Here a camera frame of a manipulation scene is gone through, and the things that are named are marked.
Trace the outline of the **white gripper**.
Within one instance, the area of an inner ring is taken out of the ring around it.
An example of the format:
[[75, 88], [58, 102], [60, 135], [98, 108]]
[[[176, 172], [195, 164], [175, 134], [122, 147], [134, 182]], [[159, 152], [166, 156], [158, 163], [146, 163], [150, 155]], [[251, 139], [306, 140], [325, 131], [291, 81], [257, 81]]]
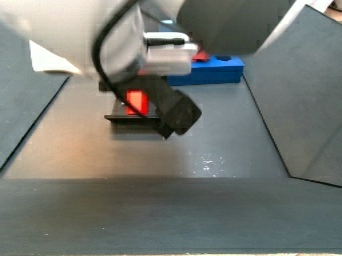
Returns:
[[162, 76], [187, 75], [191, 73], [192, 57], [198, 45], [180, 32], [146, 32], [147, 45], [143, 72]]

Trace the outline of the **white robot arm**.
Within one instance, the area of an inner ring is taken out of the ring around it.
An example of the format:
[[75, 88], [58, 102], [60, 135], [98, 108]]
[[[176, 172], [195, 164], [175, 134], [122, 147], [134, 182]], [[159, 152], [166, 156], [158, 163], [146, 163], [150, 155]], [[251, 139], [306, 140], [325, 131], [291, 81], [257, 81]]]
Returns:
[[295, 0], [148, 0], [184, 31], [184, 46], [152, 46], [146, 0], [0, 0], [0, 22], [98, 78], [134, 66], [150, 74], [186, 74], [198, 48], [214, 55], [255, 53]]

